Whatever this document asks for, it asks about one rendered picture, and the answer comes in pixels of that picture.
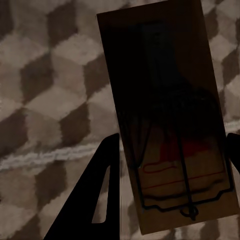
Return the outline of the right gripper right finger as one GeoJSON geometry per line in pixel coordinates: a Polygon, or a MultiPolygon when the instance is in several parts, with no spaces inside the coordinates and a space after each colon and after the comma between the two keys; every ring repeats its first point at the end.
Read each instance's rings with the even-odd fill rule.
{"type": "Polygon", "coordinates": [[[240,173],[240,135],[229,133],[227,136],[227,156],[240,173]]]}

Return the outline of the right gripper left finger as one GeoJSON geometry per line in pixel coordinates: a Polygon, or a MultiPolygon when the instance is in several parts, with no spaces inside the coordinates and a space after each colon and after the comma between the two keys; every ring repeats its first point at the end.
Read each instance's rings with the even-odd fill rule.
{"type": "Polygon", "coordinates": [[[120,240],[120,134],[98,147],[43,240],[120,240]],[[106,221],[92,223],[110,166],[106,221]]]}

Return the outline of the mousetrap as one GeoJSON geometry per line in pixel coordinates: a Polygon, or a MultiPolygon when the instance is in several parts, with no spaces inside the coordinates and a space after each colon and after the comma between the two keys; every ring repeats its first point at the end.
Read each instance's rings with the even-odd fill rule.
{"type": "Polygon", "coordinates": [[[201,0],[97,20],[141,235],[240,214],[201,0]]]}

